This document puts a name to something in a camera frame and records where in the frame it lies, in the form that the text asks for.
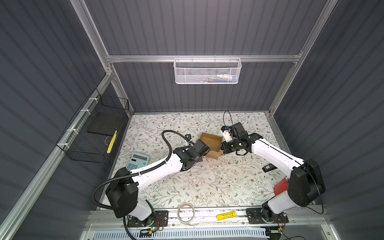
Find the brown cardboard box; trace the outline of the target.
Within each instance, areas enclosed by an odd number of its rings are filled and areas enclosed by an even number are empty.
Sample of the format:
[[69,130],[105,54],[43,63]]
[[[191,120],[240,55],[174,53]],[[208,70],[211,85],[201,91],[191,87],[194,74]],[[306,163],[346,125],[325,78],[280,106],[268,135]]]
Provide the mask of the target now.
[[210,148],[210,151],[206,154],[207,158],[217,160],[223,155],[223,151],[221,150],[223,137],[202,133],[200,140]]

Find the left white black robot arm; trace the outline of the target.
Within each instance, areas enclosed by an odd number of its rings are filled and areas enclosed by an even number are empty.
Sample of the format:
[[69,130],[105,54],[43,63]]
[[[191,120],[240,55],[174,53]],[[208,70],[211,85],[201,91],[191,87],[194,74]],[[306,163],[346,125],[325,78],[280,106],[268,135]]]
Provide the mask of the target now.
[[171,155],[146,167],[128,171],[118,170],[115,180],[106,189],[106,196],[111,204],[116,218],[132,216],[148,226],[155,218],[155,210],[148,200],[139,198],[139,193],[149,185],[171,174],[183,172],[192,168],[203,156],[210,151],[208,145],[197,140],[192,146],[184,146],[171,150]]

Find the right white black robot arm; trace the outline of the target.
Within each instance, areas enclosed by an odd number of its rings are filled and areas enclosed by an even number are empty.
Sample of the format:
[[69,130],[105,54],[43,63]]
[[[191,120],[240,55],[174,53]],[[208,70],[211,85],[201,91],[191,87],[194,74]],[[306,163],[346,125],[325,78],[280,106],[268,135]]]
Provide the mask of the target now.
[[274,187],[274,197],[262,205],[260,216],[266,223],[274,223],[285,211],[297,206],[307,207],[321,197],[326,186],[319,165],[313,160],[297,158],[272,145],[257,133],[248,134],[241,123],[221,128],[224,154],[246,153],[258,155],[269,162],[263,171],[274,169],[285,174],[285,178]]

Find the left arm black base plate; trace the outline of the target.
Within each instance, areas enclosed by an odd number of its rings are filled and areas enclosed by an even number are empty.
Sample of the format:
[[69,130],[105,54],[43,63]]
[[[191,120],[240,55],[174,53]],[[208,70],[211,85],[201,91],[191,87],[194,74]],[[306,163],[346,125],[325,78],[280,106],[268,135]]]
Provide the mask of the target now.
[[168,225],[168,217],[168,211],[155,211],[143,221],[140,221],[136,217],[128,216],[127,226],[129,228],[166,227]]

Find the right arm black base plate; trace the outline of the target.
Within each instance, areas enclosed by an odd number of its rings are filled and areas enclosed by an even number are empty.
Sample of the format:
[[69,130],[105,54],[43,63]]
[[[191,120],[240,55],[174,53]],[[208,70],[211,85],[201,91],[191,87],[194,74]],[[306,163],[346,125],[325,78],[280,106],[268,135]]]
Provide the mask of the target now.
[[267,208],[248,208],[246,215],[250,224],[287,224],[289,222],[285,212],[275,214]]

